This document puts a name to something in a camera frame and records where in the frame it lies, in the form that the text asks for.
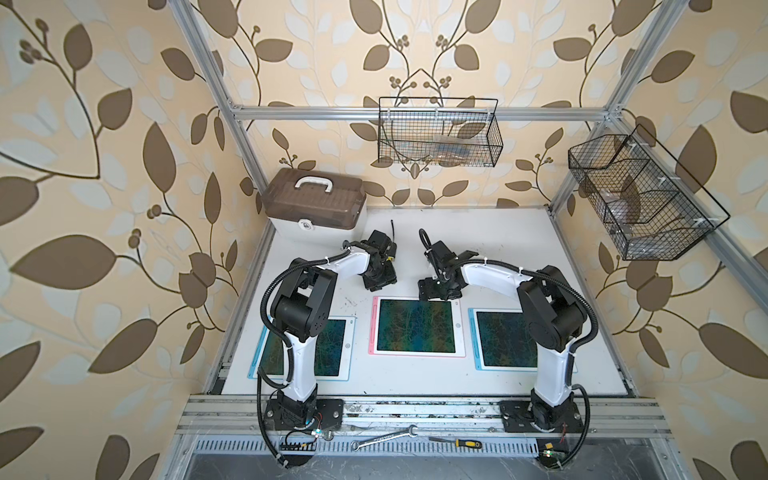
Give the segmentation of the pink writing tablet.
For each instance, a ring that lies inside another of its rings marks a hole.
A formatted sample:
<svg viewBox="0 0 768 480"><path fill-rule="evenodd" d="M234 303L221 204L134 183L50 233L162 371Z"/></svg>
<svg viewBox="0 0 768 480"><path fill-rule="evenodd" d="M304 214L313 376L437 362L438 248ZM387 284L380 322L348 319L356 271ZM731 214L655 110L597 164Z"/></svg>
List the pink writing tablet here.
<svg viewBox="0 0 768 480"><path fill-rule="evenodd" d="M379 356L464 358L464 326L458 300L377 296L368 352Z"/></svg>

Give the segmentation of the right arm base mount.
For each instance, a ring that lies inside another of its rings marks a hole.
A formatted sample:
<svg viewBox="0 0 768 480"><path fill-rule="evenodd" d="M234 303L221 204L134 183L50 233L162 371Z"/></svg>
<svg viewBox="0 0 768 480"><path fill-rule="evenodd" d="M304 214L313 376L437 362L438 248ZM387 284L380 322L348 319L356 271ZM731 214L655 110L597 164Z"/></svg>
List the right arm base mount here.
<svg viewBox="0 0 768 480"><path fill-rule="evenodd" d="M559 406L552 407L533 395L529 401L501 401L499 412L505 433L554 433L557 444L538 443L537 462L548 470L569 466L586 443L591 427L589 395L583 397L582 411L571 393Z"/></svg>

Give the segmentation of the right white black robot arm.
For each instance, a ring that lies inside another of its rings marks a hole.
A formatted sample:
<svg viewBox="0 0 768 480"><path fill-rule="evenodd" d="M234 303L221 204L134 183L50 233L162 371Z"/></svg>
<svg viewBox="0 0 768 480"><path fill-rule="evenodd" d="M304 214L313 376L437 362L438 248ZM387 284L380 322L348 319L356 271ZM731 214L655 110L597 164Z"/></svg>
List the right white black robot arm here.
<svg viewBox="0 0 768 480"><path fill-rule="evenodd" d="M576 351L598 333L595 314L561 270L548 265L528 270L500 260L470 259L439 268L418 281L421 300L454 300L477 286L516 299L537 345L537 379L531 410L551 417L572 402Z"/></svg>

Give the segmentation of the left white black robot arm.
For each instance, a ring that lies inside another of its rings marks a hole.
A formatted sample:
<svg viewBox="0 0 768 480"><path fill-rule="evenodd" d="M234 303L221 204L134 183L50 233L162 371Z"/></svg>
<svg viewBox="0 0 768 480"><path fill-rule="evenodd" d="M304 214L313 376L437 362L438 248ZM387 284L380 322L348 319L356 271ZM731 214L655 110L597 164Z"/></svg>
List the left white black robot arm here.
<svg viewBox="0 0 768 480"><path fill-rule="evenodd" d="M347 242L330 257L294 259L266 288L260 315L268 331L282 342L288 366L282 384L269 380L262 367L258 375L277 391L283 413L297 423L309 422L317 412L316 338L330 318L337 281L359 276L366 290L381 290L397 282L395 256L394 247Z"/></svg>

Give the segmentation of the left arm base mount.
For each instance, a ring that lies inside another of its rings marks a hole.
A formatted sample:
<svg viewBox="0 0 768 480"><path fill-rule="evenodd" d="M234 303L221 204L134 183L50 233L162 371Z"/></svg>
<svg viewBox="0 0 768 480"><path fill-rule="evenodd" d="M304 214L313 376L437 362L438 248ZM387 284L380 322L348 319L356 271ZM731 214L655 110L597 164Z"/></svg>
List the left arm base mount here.
<svg viewBox="0 0 768 480"><path fill-rule="evenodd" d="M284 468L305 464L318 450L321 440L330 441L343 422L345 402L339 398L295 402L279 395L270 399L266 408L266 425L278 434L279 441L268 444Z"/></svg>

